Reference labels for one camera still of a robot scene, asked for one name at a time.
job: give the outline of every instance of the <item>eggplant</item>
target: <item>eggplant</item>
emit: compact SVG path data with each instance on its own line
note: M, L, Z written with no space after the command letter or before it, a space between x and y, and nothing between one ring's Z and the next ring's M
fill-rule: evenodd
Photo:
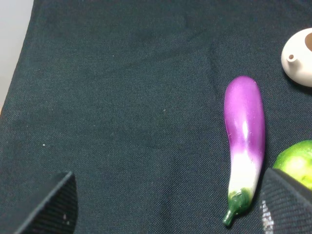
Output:
M265 151L265 118L260 90L250 77L237 77L224 97L224 120L231 155L228 210L223 223L229 226L235 215L251 204Z

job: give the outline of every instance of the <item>white teapot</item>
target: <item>white teapot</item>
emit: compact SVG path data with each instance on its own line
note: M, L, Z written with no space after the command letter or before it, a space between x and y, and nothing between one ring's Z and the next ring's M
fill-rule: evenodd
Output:
M282 51L282 66L295 82L312 87L312 28L294 34Z

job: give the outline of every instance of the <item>fabric tablecloth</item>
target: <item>fabric tablecloth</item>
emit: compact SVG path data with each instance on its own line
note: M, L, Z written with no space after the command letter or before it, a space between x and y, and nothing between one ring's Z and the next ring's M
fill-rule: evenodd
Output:
M260 88L260 186L278 153L312 136L311 90L280 61L311 22L303 0L35 0L0 116L0 215L73 171L76 234L262 233L259 189L222 224L224 93L240 75Z

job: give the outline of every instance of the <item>toy eggplant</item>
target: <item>toy eggplant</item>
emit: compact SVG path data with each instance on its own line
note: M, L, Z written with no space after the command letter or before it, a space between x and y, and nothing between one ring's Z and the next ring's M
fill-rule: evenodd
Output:
M231 155L226 226L253 199L265 150L265 118L260 90L250 77L237 77L226 89L224 120Z
M304 140L281 152L273 165L312 190L312 140Z

